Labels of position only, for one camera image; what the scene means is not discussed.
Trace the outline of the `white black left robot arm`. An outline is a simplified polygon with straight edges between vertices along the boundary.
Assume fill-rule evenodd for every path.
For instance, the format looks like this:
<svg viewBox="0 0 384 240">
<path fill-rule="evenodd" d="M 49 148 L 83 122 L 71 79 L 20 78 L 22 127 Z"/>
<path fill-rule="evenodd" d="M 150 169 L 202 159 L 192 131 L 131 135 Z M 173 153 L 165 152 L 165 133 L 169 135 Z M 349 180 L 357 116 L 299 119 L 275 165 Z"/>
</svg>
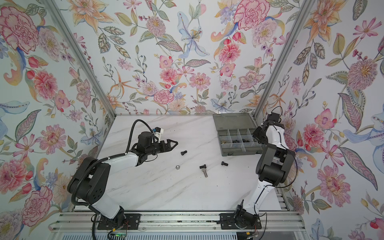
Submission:
<svg viewBox="0 0 384 240">
<path fill-rule="evenodd" d="M 148 160 L 149 155 L 171 152 L 177 145 L 177 141 L 160 141 L 155 134 L 143 132 L 138 136 L 138 142 L 133 148 L 125 153 L 99 160 L 86 158 L 67 186 L 72 204 L 88 207 L 109 220 L 124 216 L 124 209 L 106 194 L 109 176 L 140 166 Z"/>
</svg>

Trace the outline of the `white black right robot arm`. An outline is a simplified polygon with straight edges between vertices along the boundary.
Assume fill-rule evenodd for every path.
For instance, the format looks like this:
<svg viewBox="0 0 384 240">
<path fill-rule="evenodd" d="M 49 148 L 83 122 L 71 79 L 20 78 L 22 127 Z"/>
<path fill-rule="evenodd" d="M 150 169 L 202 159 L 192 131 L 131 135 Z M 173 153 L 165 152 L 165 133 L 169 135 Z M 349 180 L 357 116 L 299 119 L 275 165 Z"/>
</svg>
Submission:
<svg viewBox="0 0 384 240">
<path fill-rule="evenodd" d="M 284 138 L 285 127 L 280 115 L 268 114 L 266 120 L 253 133 L 254 139 L 262 147 L 257 164 L 258 181 L 251 196 L 242 201 L 234 212 L 236 228 L 244 230 L 257 226 L 260 207 L 273 188 L 286 181 L 292 165 L 296 165 L 296 153 L 289 149 Z"/>
</svg>

